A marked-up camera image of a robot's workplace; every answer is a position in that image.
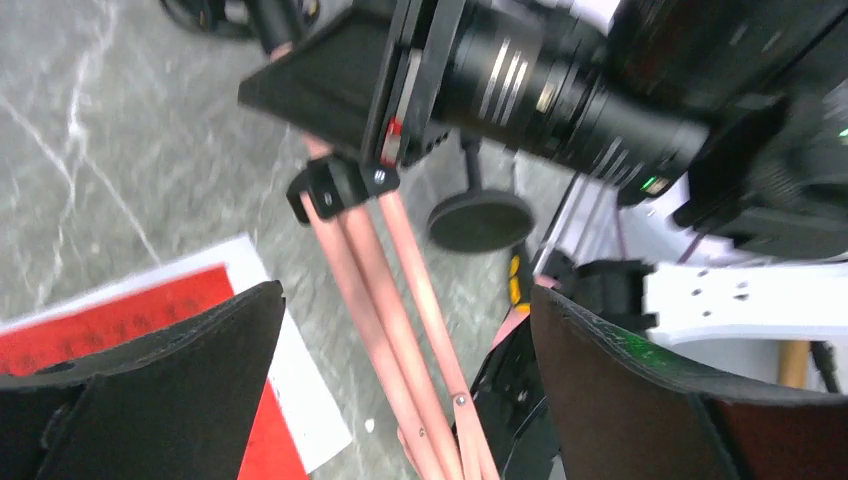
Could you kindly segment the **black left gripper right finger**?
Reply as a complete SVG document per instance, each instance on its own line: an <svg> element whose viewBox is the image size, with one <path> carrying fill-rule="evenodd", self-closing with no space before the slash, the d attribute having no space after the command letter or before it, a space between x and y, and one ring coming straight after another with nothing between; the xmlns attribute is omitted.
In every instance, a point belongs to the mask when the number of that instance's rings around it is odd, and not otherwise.
<svg viewBox="0 0 848 480"><path fill-rule="evenodd" d="M843 479L847 399L735 375L535 287L531 329L569 479Z"/></svg>

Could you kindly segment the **pink music stand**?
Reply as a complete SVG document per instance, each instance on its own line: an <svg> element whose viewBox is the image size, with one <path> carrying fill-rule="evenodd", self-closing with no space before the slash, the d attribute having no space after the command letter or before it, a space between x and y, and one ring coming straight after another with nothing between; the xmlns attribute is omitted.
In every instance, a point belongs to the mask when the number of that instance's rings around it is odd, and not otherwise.
<svg viewBox="0 0 848 480"><path fill-rule="evenodd" d="M348 204L341 183L330 175L332 167L341 167L353 192L365 193L359 168L313 138L307 146L310 162L287 195L322 247L398 422L410 464L422 479L500 478L401 195L386 191L376 202L450 396L453 423L442 408L371 216L364 203Z"/></svg>

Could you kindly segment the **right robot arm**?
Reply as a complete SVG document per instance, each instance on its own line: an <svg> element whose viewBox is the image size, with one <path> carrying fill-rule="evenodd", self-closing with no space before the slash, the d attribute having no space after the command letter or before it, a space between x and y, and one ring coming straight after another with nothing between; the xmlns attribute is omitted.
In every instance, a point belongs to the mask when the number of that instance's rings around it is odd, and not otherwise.
<svg viewBox="0 0 848 480"><path fill-rule="evenodd" d="M488 1L356 1L238 99L334 146L298 181L325 217L457 129L781 259L567 276L580 306L674 345L846 335L846 82L843 1L624 1L606 33Z"/></svg>

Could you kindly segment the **white sheet music paper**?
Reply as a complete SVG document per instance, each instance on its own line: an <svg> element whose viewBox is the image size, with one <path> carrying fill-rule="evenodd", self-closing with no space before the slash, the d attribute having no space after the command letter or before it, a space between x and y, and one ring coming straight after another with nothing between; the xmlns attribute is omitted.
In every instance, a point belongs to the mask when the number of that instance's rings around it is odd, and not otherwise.
<svg viewBox="0 0 848 480"><path fill-rule="evenodd" d="M2 373L100 352L214 307L269 275L247 235L130 275L1 327ZM306 479L352 442L291 316L285 316L239 472Z"/></svg>

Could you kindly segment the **green orange screwdriver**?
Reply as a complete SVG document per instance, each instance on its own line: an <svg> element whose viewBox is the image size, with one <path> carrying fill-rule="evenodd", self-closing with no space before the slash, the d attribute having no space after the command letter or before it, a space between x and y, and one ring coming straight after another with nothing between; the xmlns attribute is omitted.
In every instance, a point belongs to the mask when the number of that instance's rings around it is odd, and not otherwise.
<svg viewBox="0 0 848 480"><path fill-rule="evenodd" d="M535 283L533 266L525 243L511 248L508 271L510 304L515 311L530 312L530 294Z"/></svg>

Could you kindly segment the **black round disc stand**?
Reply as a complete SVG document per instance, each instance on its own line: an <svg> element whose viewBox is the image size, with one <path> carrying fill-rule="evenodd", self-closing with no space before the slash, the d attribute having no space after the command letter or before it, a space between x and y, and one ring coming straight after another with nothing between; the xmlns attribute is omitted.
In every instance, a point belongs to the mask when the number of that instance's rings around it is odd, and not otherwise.
<svg viewBox="0 0 848 480"><path fill-rule="evenodd" d="M531 206L520 196L482 185L481 140L462 133L467 188L431 211L428 237L451 252L483 254L512 248L525 241L536 225Z"/></svg>

